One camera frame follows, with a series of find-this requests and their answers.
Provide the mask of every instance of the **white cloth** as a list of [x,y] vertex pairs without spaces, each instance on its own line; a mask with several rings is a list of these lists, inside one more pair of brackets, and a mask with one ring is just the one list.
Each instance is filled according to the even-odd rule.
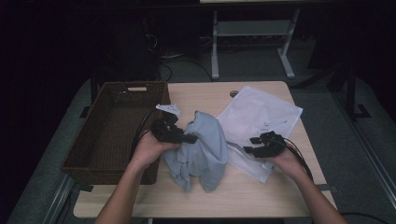
[[228,163],[247,175],[265,183],[274,169],[269,161],[256,159],[242,147],[257,147],[251,137],[262,130],[274,131],[288,138],[303,110],[274,95],[249,86],[242,88],[218,115],[228,144]]

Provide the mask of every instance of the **person's hand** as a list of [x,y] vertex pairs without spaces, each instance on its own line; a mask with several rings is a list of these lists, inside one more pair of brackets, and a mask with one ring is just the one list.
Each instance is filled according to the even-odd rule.
[[298,177],[299,175],[306,175],[303,166],[287,148],[285,148],[279,155],[265,158],[265,160],[277,165],[285,175],[288,175],[291,178]]
[[130,163],[146,169],[157,160],[163,152],[178,147],[179,144],[159,142],[152,132],[143,131],[143,135],[136,146]]

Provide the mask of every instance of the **wooden table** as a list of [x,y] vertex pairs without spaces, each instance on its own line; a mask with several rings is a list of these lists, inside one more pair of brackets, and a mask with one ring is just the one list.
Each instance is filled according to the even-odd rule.
[[[232,100],[230,91],[245,85],[271,93],[294,104],[284,82],[217,82],[169,84],[172,104],[182,111],[177,126],[186,128],[200,110],[217,116]],[[290,140],[301,150],[315,183],[326,184],[304,125],[299,120]],[[94,186],[92,192],[79,194],[76,217],[96,217],[115,186]],[[329,191],[323,194],[334,204]],[[203,191],[198,178],[191,178],[191,192],[186,193],[170,176],[164,161],[160,162],[155,185],[140,186],[133,217],[307,217],[308,210],[295,184],[278,169],[265,184],[227,165],[218,188]]]

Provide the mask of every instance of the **right hand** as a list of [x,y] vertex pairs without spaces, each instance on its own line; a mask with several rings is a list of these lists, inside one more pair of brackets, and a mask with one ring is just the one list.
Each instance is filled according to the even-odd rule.
[[279,155],[265,158],[265,160],[274,163],[285,175],[291,178],[306,175],[304,167],[287,148]]

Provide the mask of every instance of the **light blue shirt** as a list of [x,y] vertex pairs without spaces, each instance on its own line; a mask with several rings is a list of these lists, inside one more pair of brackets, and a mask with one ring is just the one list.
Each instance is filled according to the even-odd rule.
[[219,121],[204,112],[195,111],[184,133],[198,137],[194,144],[181,143],[178,149],[163,153],[172,177],[187,192],[190,175],[197,176],[205,191],[215,190],[224,175],[228,160],[227,142]]

